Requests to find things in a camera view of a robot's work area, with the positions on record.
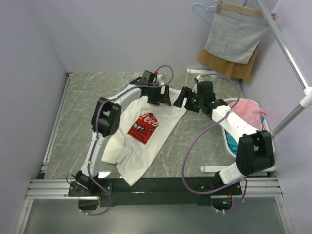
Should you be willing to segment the white t-shirt red print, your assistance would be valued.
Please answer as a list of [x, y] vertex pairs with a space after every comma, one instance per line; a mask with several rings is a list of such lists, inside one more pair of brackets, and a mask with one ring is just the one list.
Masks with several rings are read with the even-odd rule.
[[153, 105], [143, 96], [123, 111], [117, 132], [110, 138], [102, 162], [116, 165], [133, 186], [150, 168], [165, 141], [187, 112], [184, 107]]

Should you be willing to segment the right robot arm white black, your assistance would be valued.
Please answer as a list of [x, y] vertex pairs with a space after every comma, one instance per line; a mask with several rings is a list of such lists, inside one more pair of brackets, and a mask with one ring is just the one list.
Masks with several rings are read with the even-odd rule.
[[185, 107], [196, 113], [202, 112], [228, 132], [237, 143], [235, 162], [215, 174], [214, 190], [218, 194], [226, 194], [231, 189], [232, 182], [274, 166], [271, 134], [248, 124], [234, 112], [233, 105], [216, 99], [212, 82], [198, 82], [196, 91], [182, 87], [174, 106]]

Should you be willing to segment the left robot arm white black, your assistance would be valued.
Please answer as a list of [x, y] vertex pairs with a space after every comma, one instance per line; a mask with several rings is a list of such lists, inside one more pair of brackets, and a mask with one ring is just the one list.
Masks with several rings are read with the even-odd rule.
[[96, 104], [92, 119], [92, 139], [86, 159], [80, 171], [75, 175], [76, 185], [72, 189], [81, 191], [85, 196], [94, 195], [102, 190], [98, 182], [99, 163], [104, 150], [120, 124], [121, 110], [142, 96], [147, 96], [153, 104], [166, 102], [161, 94], [162, 87], [169, 91], [168, 81], [160, 84], [157, 80], [158, 70], [145, 70], [143, 75], [132, 80], [125, 89], [115, 96], [101, 97]]

